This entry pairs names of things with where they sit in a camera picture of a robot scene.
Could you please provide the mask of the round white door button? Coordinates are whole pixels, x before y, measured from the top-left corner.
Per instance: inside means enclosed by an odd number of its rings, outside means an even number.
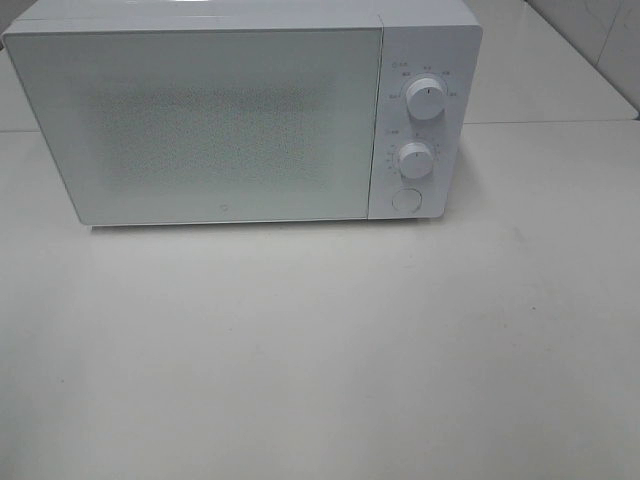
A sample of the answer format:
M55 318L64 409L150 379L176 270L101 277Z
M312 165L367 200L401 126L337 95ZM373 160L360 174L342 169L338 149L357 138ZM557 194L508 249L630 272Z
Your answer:
M413 215L420 210L421 204L422 195L413 188L403 188L392 198L392 206L400 214Z

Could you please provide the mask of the white timer knob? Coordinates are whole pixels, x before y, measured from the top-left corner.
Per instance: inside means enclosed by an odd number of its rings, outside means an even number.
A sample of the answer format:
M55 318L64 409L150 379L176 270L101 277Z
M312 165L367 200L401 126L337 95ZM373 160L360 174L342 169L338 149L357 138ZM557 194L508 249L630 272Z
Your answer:
M430 145L411 142L398 150L396 165L402 177L418 180L432 172L434 162L435 153Z

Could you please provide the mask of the white microwave door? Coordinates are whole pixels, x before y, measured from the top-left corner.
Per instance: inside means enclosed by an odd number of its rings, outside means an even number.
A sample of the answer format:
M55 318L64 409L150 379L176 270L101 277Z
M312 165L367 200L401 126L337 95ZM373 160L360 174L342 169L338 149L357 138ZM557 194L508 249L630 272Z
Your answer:
M90 226L360 219L377 29L6 39Z

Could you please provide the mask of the white upper power knob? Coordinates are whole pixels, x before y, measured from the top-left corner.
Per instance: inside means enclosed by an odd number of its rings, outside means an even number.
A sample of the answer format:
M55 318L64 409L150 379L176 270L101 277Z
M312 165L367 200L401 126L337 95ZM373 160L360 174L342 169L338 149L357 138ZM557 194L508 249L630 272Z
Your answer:
M404 96L409 116L414 120L428 121L444 111L447 87L440 77L422 76L407 85Z

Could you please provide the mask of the white microwave oven body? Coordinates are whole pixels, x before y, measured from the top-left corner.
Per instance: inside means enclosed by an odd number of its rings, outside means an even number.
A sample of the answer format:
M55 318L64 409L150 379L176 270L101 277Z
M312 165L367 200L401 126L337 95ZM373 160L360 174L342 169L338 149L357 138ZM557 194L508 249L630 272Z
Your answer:
M360 219L299 221L438 218L447 202L483 36L461 1L39 1L11 23L2 41L8 52L6 39L15 34L348 29L381 33L368 210ZM404 94L412 80L427 75L446 84L445 109L418 121L409 116ZM432 172L418 180L402 177L396 165L398 150L411 142L428 144L435 153ZM392 206L403 188L422 195L413 215Z

